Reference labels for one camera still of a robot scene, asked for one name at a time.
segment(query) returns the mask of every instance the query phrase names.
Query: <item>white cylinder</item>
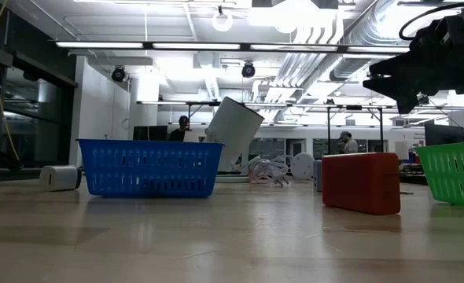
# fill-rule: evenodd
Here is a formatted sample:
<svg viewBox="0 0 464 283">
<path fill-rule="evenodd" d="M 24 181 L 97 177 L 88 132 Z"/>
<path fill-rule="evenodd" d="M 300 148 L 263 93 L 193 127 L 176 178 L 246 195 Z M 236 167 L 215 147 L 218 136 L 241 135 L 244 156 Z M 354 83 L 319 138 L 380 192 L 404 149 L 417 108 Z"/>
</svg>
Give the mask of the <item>white cylinder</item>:
<svg viewBox="0 0 464 283">
<path fill-rule="evenodd" d="M 40 171 L 40 186 L 46 191 L 77 189 L 82 171 L 75 166 L 45 166 Z"/>
<path fill-rule="evenodd" d="M 398 160 L 408 160 L 408 142 L 395 141 L 395 153 L 398 156 Z"/>
<path fill-rule="evenodd" d="M 223 99 L 206 129 L 204 140 L 225 145 L 218 171 L 231 171 L 230 165 L 249 147 L 262 122 L 263 117 L 260 114 L 228 97 Z"/>
</svg>

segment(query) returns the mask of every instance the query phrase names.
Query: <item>white round object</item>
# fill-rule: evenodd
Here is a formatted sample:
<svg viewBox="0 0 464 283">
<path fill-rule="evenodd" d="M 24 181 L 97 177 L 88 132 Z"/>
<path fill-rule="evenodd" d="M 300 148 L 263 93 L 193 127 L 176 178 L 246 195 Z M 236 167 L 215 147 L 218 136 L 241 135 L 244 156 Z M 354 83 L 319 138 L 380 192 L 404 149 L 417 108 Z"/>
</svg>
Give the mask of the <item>white round object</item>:
<svg viewBox="0 0 464 283">
<path fill-rule="evenodd" d="M 309 153 L 299 153 L 293 157 L 290 169 L 293 177 L 299 180 L 307 180 L 312 177 L 314 167 L 314 157 Z"/>
<path fill-rule="evenodd" d="M 226 17 L 225 23 L 223 24 L 218 23 L 218 16 L 220 16 L 218 12 L 215 12 L 215 14 L 213 15 L 212 21 L 211 21 L 213 27 L 217 31 L 221 31 L 221 32 L 229 31 L 232 28 L 232 25 L 234 24 L 234 18 L 232 17 L 232 15 L 230 15 L 229 13 L 225 11 L 223 12 L 223 15 Z"/>
<path fill-rule="evenodd" d="M 202 68 L 213 66 L 213 52 L 201 51 L 197 54 L 197 62 Z"/>
<path fill-rule="evenodd" d="M 281 33 L 291 33 L 296 30 L 295 24 L 280 24 L 276 26 L 276 30 Z"/>
<path fill-rule="evenodd" d="M 82 171 L 75 166 L 45 166 L 40 171 L 40 185 L 47 191 L 77 189 Z"/>
</svg>

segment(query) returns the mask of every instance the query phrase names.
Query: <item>pillar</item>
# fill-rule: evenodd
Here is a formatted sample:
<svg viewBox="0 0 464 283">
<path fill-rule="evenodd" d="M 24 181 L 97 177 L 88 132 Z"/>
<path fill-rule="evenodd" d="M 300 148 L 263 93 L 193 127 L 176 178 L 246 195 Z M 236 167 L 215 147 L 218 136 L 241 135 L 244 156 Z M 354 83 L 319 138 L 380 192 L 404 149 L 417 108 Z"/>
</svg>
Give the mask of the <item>pillar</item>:
<svg viewBox="0 0 464 283">
<path fill-rule="evenodd" d="M 38 106 L 40 116 L 55 117 L 59 113 L 57 87 L 42 79 L 38 82 Z M 59 126 L 54 123 L 38 121 L 35 138 L 35 162 L 52 163 L 57 160 L 59 150 Z"/>
<path fill-rule="evenodd" d="M 139 78 L 132 79 L 128 139 L 132 139 L 134 127 L 157 125 L 158 106 L 142 105 L 138 104 L 137 101 L 158 101 L 158 98 L 159 82 L 155 76 L 142 75 Z"/>
</svg>

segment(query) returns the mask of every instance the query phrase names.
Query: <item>fluorescent light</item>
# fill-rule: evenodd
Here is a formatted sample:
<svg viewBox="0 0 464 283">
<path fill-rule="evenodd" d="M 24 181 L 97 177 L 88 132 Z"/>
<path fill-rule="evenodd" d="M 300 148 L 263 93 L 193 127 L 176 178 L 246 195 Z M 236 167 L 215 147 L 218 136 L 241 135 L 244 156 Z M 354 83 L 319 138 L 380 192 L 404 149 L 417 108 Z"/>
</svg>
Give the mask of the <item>fluorescent light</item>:
<svg viewBox="0 0 464 283">
<path fill-rule="evenodd" d="M 201 5 L 201 6 L 215 6 L 218 2 L 221 6 L 224 7 L 235 7 L 235 2 L 222 2 L 222 1 L 213 1 L 213 0 L 204 0 L 204 1 L 182 1 L 182 0 L 74 0 L 75 2 L 82 3 L 107 3 L 107 4 L 154 4 L 154 5 Z"/>
<path fill-rule="evenodd" d="M 350 53 L 406 53 L 408 46 L 349 46 Z"/>
<path fill-rule="evenodd" d="M 219 63 L 228 64 L 228 65 L 234 64 L 237 66 L 241 66 L 244 63 L 244 61 L 241 59 L 235 59 L 235 58 L 220 58 Z"/>
<path fill-rule="evenodd" d="M 245 103 L 246 106 L 258 106 L 258 107 L 287 107 L 286 103 Z"/>
<path fill-rule="evenodd" d="M 140 42 L 56 42 L 63 48 L 118 48 L 118 49 L 143 49 Z"/>
<path fill-rule="evenodd" d="M 393 58 L 393 55 L 377 55 L 377 54 L 342 54 L 345 59 L 379 59 L 386 60 Z"/>
<path fill-rule="evenodd" d="M 313 107 L 327 108 L 326 105 L 298 105 L 298 104 L 296 104 L 296 105 L 293 105 L 293 106 L 295 106 L 295 107 L 311 107 L 311 108 L 313 108 Z"/>
<path fill-rule="evenodd" d="M 311 46 L 304 44 L 252 44 L 252 50 L 262 50 L 262 51 L 279 51 L 279 50 L 288 50 L 288 51 L 302 51 L 302 52 L 336 52 L 336 46 Z"/>
<path fill-rule="evenodd" d="M 178 122 L 169 122 L 168 125 L 179 125 Z M 190 123 L 190 125 L 201 125 L 201 126 L 204 126 L 204 125 L 209 125 L 209 123 Z"/>
<path fill-rule="evenodd" d="M 186 102 L 182 101 L 139 101 L 139 103 L 146 105 L 186 105 Z"/>
<path fill-rule="evenodd" d="M 241 45 L 229 43 L 154 43 L 153 48 L 159 50 L 239 50 Z"/>
<path fill-rule="evenodd" d="M 298 127 L 297 125 L 287 125 L 287 124 L 274 124 L 274 123 L 266 123 L 262 124 L 261 127 Z"/>
</svg>

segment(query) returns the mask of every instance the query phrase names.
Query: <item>ceiling light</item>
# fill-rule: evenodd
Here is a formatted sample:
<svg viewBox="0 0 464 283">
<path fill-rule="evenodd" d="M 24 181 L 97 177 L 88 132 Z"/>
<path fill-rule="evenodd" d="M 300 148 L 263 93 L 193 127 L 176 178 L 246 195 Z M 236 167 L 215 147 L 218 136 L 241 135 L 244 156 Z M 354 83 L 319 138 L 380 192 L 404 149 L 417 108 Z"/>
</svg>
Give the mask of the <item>ceiling light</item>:
<svg viewBox="0 0 464 283">
<path fill-rule="evenodd" d="M 138 101 L 138 103 L 145 105 L 186 105 L 186 102 L 182 101 Z"/>
<path fill-rule="evenodd" d="M 239 50 L 241 45 L 229 43 L 154 43 L 156 50 Z"/>
<path fill-rule="evenodd" d="M 245 103 L 246 106 L 257 106 L 257 107 L 286 107 L 286 103 Z"/>
<path fill-rule="evenodd" d="M 395 53 L 402 54 L 409 51 L 408 46 L 349 46 L 349 53 Z"/>
<path fill-rule="evenodd" d="M 192 5 L 192 6 L 216 6 L 219 3 L 223 7 L 235 7 L 235 2 L 223 2 L 213 0 L 196 0 L 196 1 L 183 1 L 183 0 L 74 0 L 75 2 L 82 3 L 106 3 L 106 4 L 154 4 L 154 5 Z"/>
<path fill-rule="evenodd" d="M 244 62 L 244 60 L 235 59 L 235 58 L 220 58 L 219 59 L 220 64 L 227 64 L 227 65 L 241 66 L 243 64 L 243 62 Z"/>
<path fill-rule="evenodd" d="M 218 23 L 218 17 L 220 16 L 226 17 L 225 22 L 222 24 Z M 216 11 L 213 14 L 213 18 L 211 19 L 211 24 L 217 31 L 221 31 L 221 32 L 229 31 L 234 25 L 234 18 L 229 13 L 223 12 L 220 7 L 220 11 L 219 12 Z"/>
<path fill-rule="evenodd" d="M 342 54 L 345 59 L 378 59 L 386 60 L 393 58 L 393 55 L 377 55 L 377 54 Z"/>
<path fill-rule="evenodd" d="M 178 122 L 169 122 L 168 125 L 179 125 Z M 209 125 L 209 123 L 190 123 L 190 125 Z"/>
<path fill-rule="evenodd" d="M 337 51 L 336 46 L 310 46 L 302 44 L 252 44 L 252 50 L 261 51 L 300 51 L 300 52 L 320 52 L 320 53 L 332 53 Z"/>
<path fill-rule="evenodd" d="M 295 104 L 295 107 L 311 107 L 311 108 L 327 108 L 326 105 L 302 105 L 302 104 Z"/>
<path fill-rule="evenodd" d="M 91 49 L 142 49 L 140 42 L 56 42 L 63 48 L 91 48 Z"/>
<path fill-rule="evenodd" d="M 296 127 L 295 124 L 293 125 L 288 125 L 288 124 L 274 124 L 274 123 L 269 123 L 269 124 L 262 124 L 261 127 Z"/>
</svg>

